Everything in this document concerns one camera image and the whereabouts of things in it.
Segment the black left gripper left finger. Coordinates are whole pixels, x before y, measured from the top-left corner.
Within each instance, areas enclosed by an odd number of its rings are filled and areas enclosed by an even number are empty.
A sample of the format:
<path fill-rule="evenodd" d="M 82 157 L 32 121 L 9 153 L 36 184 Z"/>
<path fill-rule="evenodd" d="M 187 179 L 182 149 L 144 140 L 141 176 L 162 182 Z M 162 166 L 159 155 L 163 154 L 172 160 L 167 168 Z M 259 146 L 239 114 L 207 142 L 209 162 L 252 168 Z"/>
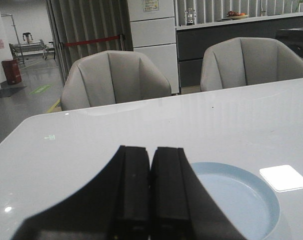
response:
<path fill-rule="evenodd" d="M 149 171 L 143 147 L 120 146 L 85 186 L 23 221 L 14 240 L 146 240 Z"/>

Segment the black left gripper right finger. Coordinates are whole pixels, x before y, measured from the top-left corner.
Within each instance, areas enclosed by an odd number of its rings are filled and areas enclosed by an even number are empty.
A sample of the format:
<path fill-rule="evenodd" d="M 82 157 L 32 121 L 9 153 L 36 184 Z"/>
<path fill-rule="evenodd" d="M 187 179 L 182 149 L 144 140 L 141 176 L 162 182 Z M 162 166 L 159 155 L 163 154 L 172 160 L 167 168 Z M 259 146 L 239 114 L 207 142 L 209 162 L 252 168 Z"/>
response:
<path fill-rule="evenodd" d="M 245 239 L 203 187 L 183 148 L 158 147 L 150 174 L 151 239 Z"/>

